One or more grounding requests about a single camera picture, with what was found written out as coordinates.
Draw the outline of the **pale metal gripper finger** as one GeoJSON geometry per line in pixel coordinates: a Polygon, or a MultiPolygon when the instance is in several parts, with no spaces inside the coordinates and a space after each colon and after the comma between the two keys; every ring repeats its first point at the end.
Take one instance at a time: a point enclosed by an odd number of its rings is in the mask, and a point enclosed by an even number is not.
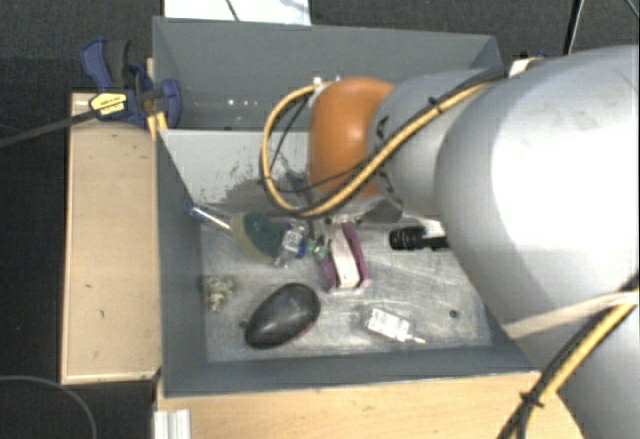
{"type": "Polygon", "coordinates": [[[287,268],[293,260],[302,259],[306,252],[306,226],[298,222],[286,225],[275,265],[287,268]]]}

